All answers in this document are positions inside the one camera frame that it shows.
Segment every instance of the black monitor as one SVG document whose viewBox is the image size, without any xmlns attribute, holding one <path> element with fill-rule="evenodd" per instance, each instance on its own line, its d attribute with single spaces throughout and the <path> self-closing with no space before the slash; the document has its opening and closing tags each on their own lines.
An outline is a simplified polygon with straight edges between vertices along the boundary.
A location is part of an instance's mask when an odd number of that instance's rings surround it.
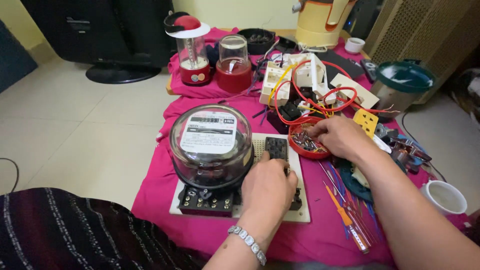
<svg viewBox="0 0 480 270">
<path fill-rule="evenodd" d="M 99 83 L 136 82 L 157 75 L 175 53 L 163 20 L 171 0 L 21 0 L 62 59 L 94 66 Z"/>
</svg>

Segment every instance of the pink cloth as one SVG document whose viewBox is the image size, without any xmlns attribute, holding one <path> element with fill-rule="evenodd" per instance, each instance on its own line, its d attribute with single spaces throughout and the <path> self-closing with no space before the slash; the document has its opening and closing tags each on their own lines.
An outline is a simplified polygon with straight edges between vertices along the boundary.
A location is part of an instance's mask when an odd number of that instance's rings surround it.
<svg viewBox="0 0 480 270">
<path fill-rule="evenodd" d="M 213 28 L 207 40 L 212 40 L 211 37 L 221 37 L 224 34 L 226 32 Z M 338 54 L 355 60 L 361 59 L 360 55 L 347 54 L 342 44 L 343 41 L 340 40 L 339 46 L 335 49 Z M 169 214 L 178 177 L 171 163 L 172 153 L 168 133 L 175 120 L 185 111 L 201 104 L 217 103 L 230 97 L 231 94 L 219 89 L 215 81 L 204 87 L 183 85 L 178 74 L 178 61 L 175 56 L 172 57 L 169 68 L 172 72 L 172 89 L 175 93 L 183 96 L 172 102 L 164 112 L 163 116 L 166 121 L 157 138 L 158 145 L 155 148 L 147 176 L 135 198 L 132 212 L 140 219 L 157 224 L 178 245 L 213 254 L 225 240 L 227 229 L 234 225 L 236 220 Z M 370 89 L 371 85 L 364 75 L 357 81 Z M 252 119 L 254 114 L 264 109 L 264 105 L 258 102 L 258 94 L 232 98 L 226 104 L 237 108 L 249 119 L 253 132 L 277 134 L 268 121 L 265 120 L 260 125 L 261 116 Z M 399 128 L 395 121 L 387 126 Z M 300 164 L 311 222 L 308 224 L 283 223 L 270 245 L 266 254 L 267 258 L 287 261 L 319 261 L 335 266 L 361 265 L 373 261 L 393 265 L 394 261 L 385 241 L 379 242 L 369 254 L 363 255 L 351 239 L 345 238 L 341 218 L 322 182 L 322 180 L 329 181 L 327 176 L 316 161 L 301 158 Z M 420 187 L 427 182 L 427 173 L 421 171 L 418 175 L 410 175 L 410 178 L 417 187 Z M 361 207 L 365 223 L 376 235 L 372 218 L 368 215 L 367 209 L 363 205 Z M 466 220 L 466 215 L 451 217 L 451 221 L 459 228 Z"/>
</svg>

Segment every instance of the yellow wall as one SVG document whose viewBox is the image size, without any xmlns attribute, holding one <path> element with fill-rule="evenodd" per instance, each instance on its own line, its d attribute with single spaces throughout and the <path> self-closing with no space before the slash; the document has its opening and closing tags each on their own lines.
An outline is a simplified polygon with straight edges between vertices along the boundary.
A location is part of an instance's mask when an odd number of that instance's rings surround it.
<svg viewBox="0 0 480 270">
<path fill-rule="evenodd" d="M 298 0 L 173 0 L 175 11 L 185 11 L 210 27 L 296 29 Z"/>
<path fill-rule="evenodd" d="M 20 0 L 0 0 L 0 20 L 27 50 L 45 40 Z"/>
</svg>

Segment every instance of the white mounting board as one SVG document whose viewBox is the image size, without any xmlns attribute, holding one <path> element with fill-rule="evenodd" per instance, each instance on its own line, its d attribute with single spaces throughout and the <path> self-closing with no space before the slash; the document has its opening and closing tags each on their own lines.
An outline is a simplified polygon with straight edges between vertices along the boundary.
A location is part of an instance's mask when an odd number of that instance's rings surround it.
<svg viewBox="0 0 480 270">
<path fill-rule="evenodd" d="M 265 139 L 267 137 L 288 139 L 288 135 L 253 133 L 252 142 L 253 142 L 253 148 L 255 149 L 255 162 L 257 162 L 257 160 L 260 159 L 263 153 L 263 150 L 265 149 Z M 292 147 L 290 147 L 290 145 L 288 146 L 287 151 L 288 151 L 288 162 L 290 164 L 290 168 L 297 173 L 297 177 L 299 179 L 299 183 L 297 187 L 300 188 L 300 199 L 302 201 L 302 206 L 298 211 L 288 211 L 284 216 L 283 221 L 309 223 L 310 212 L 308 210 L 307 194 L 305 193 L 305 185 L 303 184 L 303 175 L 301 173 L 301 167 L 300 167 L 300 157 L 292 149 Z M 169 211 L 170 214 L 183 215 L 180 209 L 178 209 L 178 205 L 180 204 L 180 200 L 178 197 L 180 192 L 183 190 L 184 186 L 185 184 L 179 179 L 177 183 L 177 187 L 175 188 L 175 194 L 173 194 L 172 204 L 170 205 L 170 211 Z M 241 205 L 234 205 L 232 217 L 239 218 L 240 213 L 241 213 Z"/>
</svg>

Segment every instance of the black cable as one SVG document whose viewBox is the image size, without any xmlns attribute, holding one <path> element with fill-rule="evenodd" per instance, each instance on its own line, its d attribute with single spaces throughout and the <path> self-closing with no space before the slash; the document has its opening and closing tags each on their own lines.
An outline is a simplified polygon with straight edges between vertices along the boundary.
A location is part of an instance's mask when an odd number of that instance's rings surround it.
<svg viewBox="0 0 480 270">
<path fill-rule="evenodd" d="M 409 113 L 409 111 L 406 111 L 403 116 L 402 116 L 402 127 L 403 127 L 403 130 L 405 130 L 405 132 L 410 136 L 410 138 L 412 138 L 414 141 L 418 142 L 414 136 L 412 136 L 412 134 L 410 134 L 410 132 L 408 132 L 407 128 L 405 127 L 405 124 L 404 124 L 404 119 L 405 119 L 405 116 Z M 445 179 L 444 175 L 441 174 L 437 168 L 435 168 L 435 166 L 432 164 L 432 162 L 428 162 L 428 165 L 430 165 L 439 175 L 440 177 L 442 178 L 442 180 L 446 183 L 447 180 Z"/>
<path fill-rule="evenodd" d="M 13 185 L 13 188 L 12 188 L 12 191 L 13 192 L 15 190 L 15 188 L 17 187 L 17 184 L 18 184 L 18 178 L 20 177 L 20 169 L 18 169 L 18 165 L 17 163 L 15 163 L 15 161 L 11 160 L 11 159 L 8 159 L 8 158 L 0 158 L 0 160 L 8 160 L 8 161 L 11 161 L 14 165 L 15 165 L 15 168 L 17 169 L 17 179 L 15 180 L 15 184 Z"/>
</svg>

